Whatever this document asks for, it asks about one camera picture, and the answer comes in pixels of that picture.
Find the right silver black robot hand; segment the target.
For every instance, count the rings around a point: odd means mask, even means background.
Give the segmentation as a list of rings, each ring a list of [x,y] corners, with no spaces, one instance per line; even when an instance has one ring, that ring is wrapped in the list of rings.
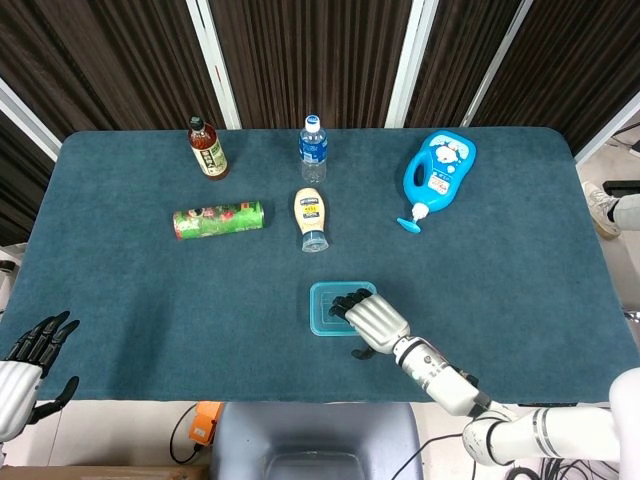
[[[376,353],[390,355],[410,335],[406,319],[381,295],[365,288],[335,297],[329,315],[345,320],[365,341],[364,349],[351,352],[358,360],[368,360]]]

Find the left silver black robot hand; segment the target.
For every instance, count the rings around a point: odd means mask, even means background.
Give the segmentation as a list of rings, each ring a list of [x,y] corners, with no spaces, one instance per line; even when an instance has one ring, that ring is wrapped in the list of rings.
[[[56,361],[69,335],[79,326],[63,311],[49,316],[24,332],[1,359],[1,441],[19,436],[28,425],[35,425],[61,411],[73,398],[79,378],[72,376],[54,400],[37,404],[39,388]]]

